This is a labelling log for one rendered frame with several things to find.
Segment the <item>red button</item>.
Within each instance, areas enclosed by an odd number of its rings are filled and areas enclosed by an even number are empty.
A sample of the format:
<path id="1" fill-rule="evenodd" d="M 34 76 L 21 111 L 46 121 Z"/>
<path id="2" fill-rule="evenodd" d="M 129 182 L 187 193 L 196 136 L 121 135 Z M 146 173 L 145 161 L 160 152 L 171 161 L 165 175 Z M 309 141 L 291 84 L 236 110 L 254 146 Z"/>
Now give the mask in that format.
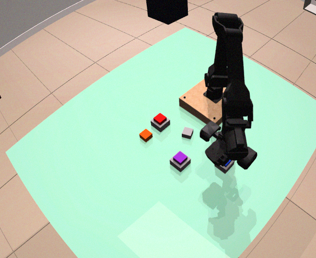
<path id="1" fill-rule="evenodd" d="M 159 132 L 162 132 L 170 125 L 170 119 L 168 119 L 163 114 L 159 113 L 151 121 L 151 126 L 156 128 Z"/>

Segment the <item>blue button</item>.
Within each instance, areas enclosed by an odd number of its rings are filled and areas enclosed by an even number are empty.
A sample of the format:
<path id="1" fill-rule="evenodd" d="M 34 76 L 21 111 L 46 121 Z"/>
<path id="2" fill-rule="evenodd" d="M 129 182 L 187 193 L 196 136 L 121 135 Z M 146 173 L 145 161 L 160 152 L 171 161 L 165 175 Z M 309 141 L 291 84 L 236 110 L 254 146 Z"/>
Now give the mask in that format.
<path id="1" fill-rule="evenodd" d="M 226 174 L 228 172 L 228 170 L 234 165 L 234 160 L 229 160 L 229 162 L 227 164 L 225 164 L 224 166 L 217 166 L 214 165 L 217 169 L 219 169 L 220 171 L 222 171 L 224 174 Z"/>

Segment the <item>purple button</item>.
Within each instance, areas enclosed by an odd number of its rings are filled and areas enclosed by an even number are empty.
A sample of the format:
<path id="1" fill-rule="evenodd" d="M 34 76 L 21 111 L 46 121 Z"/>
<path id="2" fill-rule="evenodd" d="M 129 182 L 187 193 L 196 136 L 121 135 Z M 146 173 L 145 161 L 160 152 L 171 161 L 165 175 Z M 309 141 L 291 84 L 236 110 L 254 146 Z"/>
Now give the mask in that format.
<path id="1" fill-rule="evenodd" d="M 180 172 L 182 172 L 190 162 L 191 158 L 182 151 L 179 151 L 170 159 L 170 164 Z"/>

